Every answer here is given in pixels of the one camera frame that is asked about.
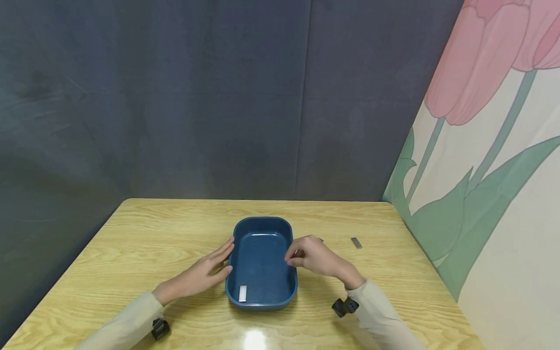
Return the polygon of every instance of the sleeve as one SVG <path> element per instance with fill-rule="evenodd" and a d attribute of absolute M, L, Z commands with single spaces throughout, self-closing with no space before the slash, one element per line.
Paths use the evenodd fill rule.
<path fill-rule="evenodd" d="M 76 350 L 129 350 L 152 330 L 152 322 L 163 314 L 164 307 L 146 292 L 81 343 Z"/>
<path fill-rule="evenodd" d="M 426 346 L 400 319 L 383 291 L 371 280 L 348 296 L 360 305 L 356 317 L 360 328 L 366 329 L 382 350 L 424 350 Z"/>

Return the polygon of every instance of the right hand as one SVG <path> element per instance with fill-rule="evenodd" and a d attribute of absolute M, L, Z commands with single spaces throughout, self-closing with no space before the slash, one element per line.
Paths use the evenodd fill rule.
<path fill-rule="evenodd" d="M 316 274 L 340 279 L 346 289 L 356 289 L 366 282 L 350 262 L 339 257 L 314 235 L 298 238 L 288 248 L 284 260 Z"/>

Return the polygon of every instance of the painted wall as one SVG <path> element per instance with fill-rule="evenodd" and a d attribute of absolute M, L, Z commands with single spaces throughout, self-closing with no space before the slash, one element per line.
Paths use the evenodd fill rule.
<path fill-rule="evenodd" d="M 384 198 L 489 349 L 560 349 L 560 1 L 467 0 Z"/>

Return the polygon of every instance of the black wrist strap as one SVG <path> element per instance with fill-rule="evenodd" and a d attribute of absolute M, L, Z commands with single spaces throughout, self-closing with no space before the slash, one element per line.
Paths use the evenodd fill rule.
<path fill-rule="evenodd" d="M 346 314 L 353 314 L 359 307 L 360 305 L 358 302 L 350 297 L 346 298 L 346 301 L 337 299 L 332 306 L 334 312 L 336 312 L 340 318 L 344 317 Z"/>
<path fill-rule="evenodd" d="M 171 327 L 163 316 L 152 322 L 152 336 L 155 340 L 160 340 L 170 331 Z"/>

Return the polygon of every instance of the wood grain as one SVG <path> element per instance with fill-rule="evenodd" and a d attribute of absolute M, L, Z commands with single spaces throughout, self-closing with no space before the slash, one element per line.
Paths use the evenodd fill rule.
<path fill-rule="evenodd" d="M 248 216 L 281 216 L 294 236 L 315 234 L 387 294 L 429 349 L 481 349 L 432 265 L 387 203 L 129 199 L 117 209 L 7 343 L 6 350 L 72 349 L 138 294 L 225 241 Z M 350 238 L 358 237 L 363 249 Z M 168 306 L 172 334 L 134 349 L 353 349 L 360 343 L 330 306 L 334 279 L 298 271 L 282 311 L 234 308 L 223 283 Z"/>

